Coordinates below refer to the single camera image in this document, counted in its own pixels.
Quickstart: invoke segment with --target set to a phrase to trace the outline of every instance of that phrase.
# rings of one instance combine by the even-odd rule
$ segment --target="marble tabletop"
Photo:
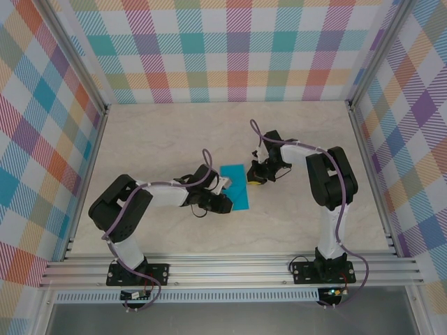
[[[101,231],[87,215],[95,199],[120,175],[168,181],[196,171],[201,150],[214,166],[249,168],[258,138],[277,129],[287,138],[344,148],[359,184],[346,223],[353,250],[387,249],[383,228],[344,102],[187,103],[113,105],[82,210],[73,253],[108,253]],[[149,208],[135,235],[144,252],[268,253],[312,251],[320,233],[320,209],[305,166],[276,183],[247,186],[249,210],[196,218],[188,207]]]

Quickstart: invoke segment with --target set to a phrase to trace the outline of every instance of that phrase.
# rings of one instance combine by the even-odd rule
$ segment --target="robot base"
[[[321,279],[313,262],[293,262],[291,270],[294,284],[352,284],[356,282],[352,262],[346,262],[346,266],[341,271],[334,272],[326,280]]]
[[[327,306],[327,305],[338,305],[342,302],[342,293],[334,294],[334,291],[338,291],[338,288],[319,288],[318,296],[320,298],[316,303],[318,305]]]
[[[146,274],[159,281],[162,286],[168,284],[169,264],[147,264],[144,261],[135,271]],[[131,274],[120,264],[113,262],[109,266],[108,276],[105,284],[107,286],[144,286],[146,279]]]

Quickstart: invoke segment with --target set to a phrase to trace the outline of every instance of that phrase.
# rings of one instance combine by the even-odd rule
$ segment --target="ventilated metal strip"
[[[119,290],[62,290],[56,304],[123,303]],[[204,302],[316,302],[316,288],[293,289],[227,289],[227,290],[167,290],[161,291],[157,303]]]

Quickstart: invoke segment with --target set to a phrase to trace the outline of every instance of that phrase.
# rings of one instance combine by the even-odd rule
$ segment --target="plaid wall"
[[[100,114],[31,0],[0,2],[0,334],[23,334]]]
[[[371,63],[371,60],[374,58],[374,55],[376,54],[376,49],[379,46],[379,43],[382,41],[386,29],[390,26],[390,23],[393,21],[394,15],[399,7],[399,4],[402,2],[402,0],[393,0],[393,3],[391,4],[390,8],[388,9],[388,12],[386,13],[385,19],[382,21],[382,24],[380,26],[379,31],[377,32],[376,37],[374,38],[374,42],[369,47],[369,50],[367,52],[367,55],[362,63],[362,66],[360,67],[360,70],[357,73],[356,79],[354,80],[354,83],[349,91],[348,96],[346,97],[347,100],[351,100],[354,92],[356,91],[358,87],[358,83],[362,79],[363,73],[365,73],[365,70]]]
[[[416,4],[359,108],[399,241],[447,326],[447,0]]]
[[[391,1],[52,2],[82,54],[91,50],[86,65],[111,101],[171,103],[344,100]]]

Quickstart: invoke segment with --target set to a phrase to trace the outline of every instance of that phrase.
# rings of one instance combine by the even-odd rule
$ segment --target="black bracket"
[[[314,262],[293,262],[292,263],[293,282],[297,285],[302,284],[352,284],[356,282],[356,274],[352,262],[346,262],[346,266],[338,272],[327,276],[325,280],[321,279],[320,274]]]
[[[119,200],[127,201],[136,187],[135,179],[127,174],[116,178],[89,209],[89,216],[96,227],[106,232],[122,210]],[[152,198],[152,194],[144,189],[134,195],[121,221],[109,235],[113,243],[124,241],[133,234]]]
[[[279,136],[277,131],[269,131],[264,134],[264,136],[272,140],[282,141],[281,136]],[[263,185],[269,180],[275,182],[277,180],[276,173],[280,169],[292,168],[291,164],[288,164],[282,160],[281,147],[283,144],[273,143],[267,140],[263,140],[263,143],[267,149],[268,158],[266,158],[262,163],[259,163],[258,161],[251,161],[251,168],[247,172],[247,181],[249,184]],[[251,154],[258,158],[256,151],[253,151]]]
[[[340,147],[328,149],[343,176],[346,189],[346,203],[350,204],[358,191],[357,179],[349,165],[344,150]],[[330,211],[342,204],[342,187],[334,165],[325,154],[313,154],[306,157],[310,188],[317,204],[326,206]]]
[[[192,184],[201,180],[208,172],[208,166],[202,164],[194,174],[187,174],[179,179],[174,179],[181,184]],[[219,182],[219,174],[215,170],[211,170],[207,179],[198,185],[188,187],[188,197],[182,206],[196,204],[205,211],[211,211],[218,214],[227,214],[233,208],[233,202],[225,194],[214,194],[208,189],[212,181],[217,178]]]
[[[144,261],[135,271],[141,274],[146,274],[159,281],[161,286],[166,286],[169,279],[169,264],[147,264]],[[140,276],[136,276],[128,272],[120,264],[112,262],[109,266],[107,280],[105,284],[107,286],[144,286],[146,279]]]

